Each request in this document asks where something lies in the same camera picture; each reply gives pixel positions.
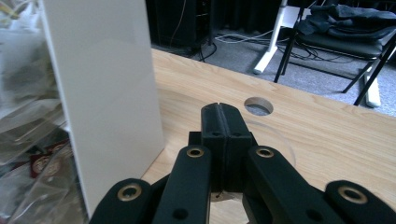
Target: black office chair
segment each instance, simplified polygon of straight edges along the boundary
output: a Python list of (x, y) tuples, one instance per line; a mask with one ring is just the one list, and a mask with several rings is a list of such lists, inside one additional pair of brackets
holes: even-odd
[[(332, 10), (331, 13), (343, 13), (345, 10), (347, 13), (353, 13), (353, 11), (349, 10), (359, 10), (360, 8), (378, 8), (381, 12), (381, 19), (386, 18), (386, 21), (366, 21), (371, 23), (364, 23), (365, 24), (372, 24), (377, 30), (370, 30), (370, 31), (362, 31), (360, 30), (360, 25), (358, 22), (356, 26), (351, 26), (356, 31), (351, 31), (350, 29), (346, 28), (345, 31), (341, 30), (339, 32), (338, 29), (334, 31), (334, 29), (328, 29), (325, 33), (321, 33), (323, 31), (318, 31), (324, 27), (323, 30), (326, 30), (325, 24), (323, 27), (320, 13), (326, 12), (317, 12), (313, 13), (311, 18), (306, 18), (305, 20), (302, 19), (304, 10), (307, 7), (316, 6), (317, 9), (329, 9)], [(391, 13), (392, 10), (396, 10), (396, 1), (395, 0), (346, 0), (346, 1), (336, 1), (336, 0), (329, 0), (329, 1), (314, 1), (311, 6), (307, 5), (306, 1), (303, 1), (297, 21), (295, 22), (294, 28), (291, 32), (290, 41), (286, 46), (284, 55), (282, 57), (280, 66), (276, 73), (276, 78), (274, 82), (278, 82), (280, 75), (284, 75), (286, 72), (287, 65), (289, 63), (289, 58), (291, 55), (291, 50), (295, 42), (297, 42), (300, 46), (305, 48), (311, 49), (321, 49), (325, 51), (330, 51), (332, 53), (341, 54), (345, 56), (350, 56), (354, 58), (363, 59), (367, 61), (367, 65), (361, 70), (359, 74), (355, 77), (346, 77), (344, 75), (337, 75), (339, 77), (345, 77), (352, 79), (350, 84), (343, 90), (343, 93), (346, 93), (358, 80), (360, 80), (364, 73), (370, 69), (370, 79), (365, 84), (364, 88), (361, 90), (360, 95), (356, 99), (354, 105), (359, 105), (361, 100), (366, 95), (367, 91), (369, 90), (370, 86), (374, 82), (375, 78), (378, 76), (379, 72), (381, 71), (382, 67), (384, 66), (385, 62), (392, 54), (395, 49), (395, 42), (396, 42), (396, 19), (393, 19), (393, 16), (396, 17), (394, 13)], [(318, 18), (319, 21), (315, 22), (315, 25), (320, 25), (319, 28), (315, 25), (311, 26), (312, 21)]]

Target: black chair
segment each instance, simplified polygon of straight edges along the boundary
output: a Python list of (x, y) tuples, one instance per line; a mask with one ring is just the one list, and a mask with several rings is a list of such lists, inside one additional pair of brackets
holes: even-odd
[[(341, 3), (344, 3), (344, 5), (334, 5), (334, 3), (339, 4), (341, 1), (325, 1), (325, 2), (319, 2), (319, 1), (314, 1), (314, 3), (311, 4), (312, 6), (318, 6), (318, 4), (322, 4), (321, 8), (325, 7), (332, 7), (332, 12), (334, 12), (334, 7), (335, 6), (347, 6), (347, 7), (354, 7), (352, 9), (359, 9), (364, 6), (365, 8), (378, 8), (380, 11), (392, 11), (396, 9), (396, 1), (390, 1), (390, 0), (347, 0)], [(347, 30), (346, 33), (349, 35), (347, 38), (343, 38), (344, 33), (341, 32), (341, 37), (337, 36), (338, 31), (335, 32), (331, 31), (330, 29), (325, 32), (325, 33), (320, 33), (320, 32), (314, 32), (312, 34), (303, 34), (304, 28), (306, 28), (306, 25), (308, 24), (308, 30), (312, 27), (309, 27), (309, 24), (307, 23), (308, 17), (305, 19), (305, 21), (302, 19), (304, 10), (307, 8), (307, 2), (303, 1), (301, 7), (300, 7), (300, 12), (297, 18), (297, 21), (295, 22), (294, 28), (291, 32), (290, 40), (288, 42), (288, 45), (286, 46), (284, 55), (282, 57), (280, 66), (277, 70), (276, 73), (276, 78), (274, 82), (278, 82), (280, 75), (284, 75), (286, 72), (287, 65), (289, 63), (289, 58), (291, 55), (291, 50), (294, 46), (295, 43), (298, 43), (300, 46), (304, 48), (311, 48), (311, 49), (320, 49), (320, 50), (325, 50), (325, 51), (330, 51), (332, 53), (336, 54), (341, 54), (344, 56), (350, 56), (354, 58), (359, 58), (363, 59), (364, 61), (367, 61), (367, 65), (361, 70), (359, 74), (357, 74), (355, 77), (346, 77), (343, 75), (337, 75), (339, 77), (345, 77), (352, 79), (350, 84), (343, 90), (343, 93), (346, 93), (357, 81), (359, 81), (364, 73), (371, 67), (370, 69), (370, 79), (367, 81), (365, 84), (364, 88), (361, 90), (360, 95), (356, 99), (354, 105), (359, 105), (361, 103), (361, 100), (364, 98), (366, 95), (367, 91), (369, 90), (370, 86), (374, 82), (375, 78), (378, 76), (379, 72), (381, 71), (382, 67), (386, 63), (387, 59), (389, 56), (392, 54), (392, 52), (395, 49), (395, 42), (396, 42), (396, 23), (393, 20), (389, 20), (386, 22), (381, 22), (380, 25), (386, 26), (386, 28), (382, 27), (380, 31), (381, 35), (375, 36), (375, 35), (370, 35), (366, 38), (365, 33), (364, 36), (361, 37), (361, 30), (359, 25), (356, 27), (353, 27), (356, 29), (357, 33), (352, 34), (351, 31)], [(367, 33), (372, 34), (375, 33), (375, 31), (368, 31)]]

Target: floor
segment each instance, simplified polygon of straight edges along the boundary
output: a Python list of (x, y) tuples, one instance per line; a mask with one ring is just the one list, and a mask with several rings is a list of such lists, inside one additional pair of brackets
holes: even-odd
[[(257, 34), (244, 34), (243, 31), (221, 30), (219, 35), (244, 35), (254, 36)], [(261, 36), (260, 39), (269, 38), (268, 36)], [(278, 51), (274, 55), (271, 62), (260, 75), (255, 75), (253, 69), (260, 60), (267, 47), (265, 41), (258, 43), (250, 43), (247, 41), (238, 42), (240, 40), (233, 38), (217, 38), (214, 40), (215, 45), (202, 46), (202, 54), (205, 57), (205, 62), (219, 67), (230, 69), (246, 76), (253, 76), (265, 80), (273, 81), (276, 75), (280, 59), (283, 55), (282, 49), (285, 48), (285, 41), (279, 42)], [(190, 49), (169, 49), (156, 46), (157, 49), (170, 51), (185, 57), (190, 57), (194, 60), (202, 60), (202, 55), (199, 52), (191, 52)], [(305, 51), (295, 50), (301, 57), (307, 56)], [(337, 68), (340, 72), (347, 72), (350, 74), (358, 73), (364, 66), (364, 63), (358, 60), (351, 60), (350, 58), (342, 57), (334, 59), (334, 55), (329, 55), (324, 52), (318, 52), (315, 60), (312, 59), (291, 59), (292, 62), (310, 63), (318, 67)], [(381, 106), (371, 108), (365, 103), (360, 106), (375, 110), (382, 114), (387, 114), (396, 117), (396, 95), (394, 86), (396, 86), (396, 63), (387, 63), (380, 75), (378, 76), (378, 87), (380, 92)], [(317, 95), (341, 101), (347, 104), (353, 104), (359, 95), (363, 83), (357, 83), (347, 93), (341, 91), (350, 82), (349, 79), (331, 76), (329, 74), (321, 73), (315, 70), (306, 69), (301, 66), (290, 64), (285, 76), (279, 79), (279, 83), (298, 90), (308, 91)]]

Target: white panel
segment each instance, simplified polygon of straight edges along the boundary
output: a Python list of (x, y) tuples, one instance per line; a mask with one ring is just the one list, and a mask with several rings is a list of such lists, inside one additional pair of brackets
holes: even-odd
[(42, 0), (89, 215), (163, 149), (144, 0)]

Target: gray carpet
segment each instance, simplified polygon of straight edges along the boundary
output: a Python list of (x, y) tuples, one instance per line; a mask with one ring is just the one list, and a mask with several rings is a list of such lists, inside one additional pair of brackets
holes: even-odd
[[(217, 51), (212, 56), (205, 59), (206, 63), (230, 69), (247, 76), (259, 77), (270, 81), (274, 80), (280, 59), (283, 55), (283, 53), (279, 50), (268, 64), (265, 71), (260, 75), (254, 75), (253, 69), (261, 56), (264, 54), (267, 47), (247, 42), (226, 44), (215, 40), (214, 43), (217, 45)], [(213, 46), (203, 46), (204, 56), (212, 52), (213, 48)], [(327, 59), (334, 57), (324, 52), (320, 52), (319, 55)], [(199, 60), (200, 55), (196, 54), (191, 58), (194, 60)], [(351, 61), (350, 58), (339, 58), (336, 61), (338, 63), (309, 61), (303, 61), (303, 63), (315, 63), (316, 66), (337, 68), (340, 71), (348, 73), (358, 73), (359, 70), (364, 66), (362, 62), (358, 60)], [(368, 107), (364, 104), (364, 100), (360, 106), (396, 117), (396, 97), (394, 90), (394, 87), (396, 86), (396, 64), (387, 63), (378, 76), (377, 80), (380, 91), (381, 106), (377, 108)], [(293, 64), (289, 64), (286, 75), (279, 79), (279, 83), (282, 85), (311, 92), (352, 105), (358, 97), (363, 83), (357, 83), (349, 90), (349, 92), (341, 93), (341, 91), (347, 86), (349, 82), (349, 79), (332, 76)]]

